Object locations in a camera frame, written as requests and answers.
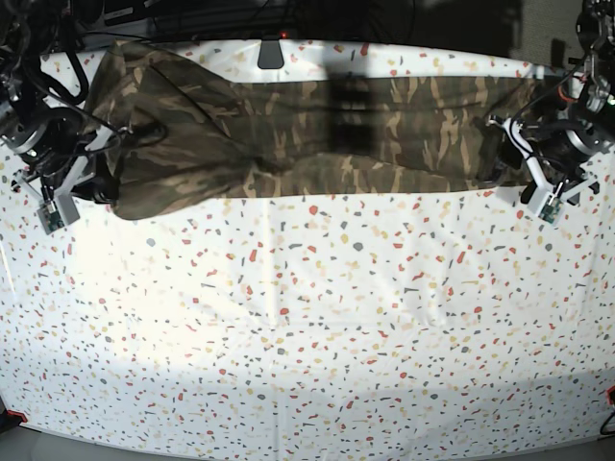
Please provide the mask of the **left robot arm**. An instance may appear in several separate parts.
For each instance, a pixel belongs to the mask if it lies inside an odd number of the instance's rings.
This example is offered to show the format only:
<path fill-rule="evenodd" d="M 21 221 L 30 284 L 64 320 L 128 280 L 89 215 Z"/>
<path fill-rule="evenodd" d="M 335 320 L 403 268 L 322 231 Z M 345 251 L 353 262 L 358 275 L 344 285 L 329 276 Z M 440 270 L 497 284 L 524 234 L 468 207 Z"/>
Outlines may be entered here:
<path fill-rule="evenodd" d="M 614 145 L 614 3 L 584 1 L 576 31 L 584 55 L 573 68 L 513 116 L 488 120 L 529 170 L 521 202 L 553 226 L 582 191 L 600 192 L 583 166 Z"/>

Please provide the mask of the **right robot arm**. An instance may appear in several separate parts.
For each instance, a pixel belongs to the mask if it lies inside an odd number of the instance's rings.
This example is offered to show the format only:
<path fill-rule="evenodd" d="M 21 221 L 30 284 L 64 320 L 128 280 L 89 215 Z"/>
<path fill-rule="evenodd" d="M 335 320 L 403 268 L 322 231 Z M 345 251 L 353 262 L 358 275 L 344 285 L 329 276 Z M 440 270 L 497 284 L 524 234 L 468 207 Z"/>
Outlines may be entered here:
<path fill-rule="evenodd" d="M 81 198 L 111 204 L 118 185 L 108 151 L 127 133 L 82 109 L 89 81 L 78 52 L 76 24 L 85 1 L 4 1 L 1 4 L 1 142 L 25 164 L 11 182 L 38 204 L 51 234 L 79 220 Z"/>

